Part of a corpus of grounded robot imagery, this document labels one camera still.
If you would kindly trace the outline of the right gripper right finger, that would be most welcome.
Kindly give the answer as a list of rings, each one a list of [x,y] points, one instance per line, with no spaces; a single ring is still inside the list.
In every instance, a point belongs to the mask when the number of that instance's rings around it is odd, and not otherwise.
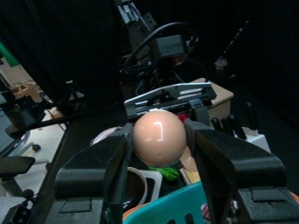
[[[280,159],[200,122],[184,122],[212,224],[299,224]]]

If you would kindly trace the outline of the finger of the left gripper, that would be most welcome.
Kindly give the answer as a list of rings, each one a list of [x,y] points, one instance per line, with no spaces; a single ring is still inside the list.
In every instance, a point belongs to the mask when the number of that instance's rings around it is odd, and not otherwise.
[[[211,125],[209,111],[200,99],[189,100],[191,104],[191,119],[199,123]]]

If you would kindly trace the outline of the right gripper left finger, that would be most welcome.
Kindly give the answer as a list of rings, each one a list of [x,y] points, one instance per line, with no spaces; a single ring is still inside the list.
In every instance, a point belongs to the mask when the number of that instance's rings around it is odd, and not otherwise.
[[[121,224],[131,123],[79,152],[55,179],[53,224]]]

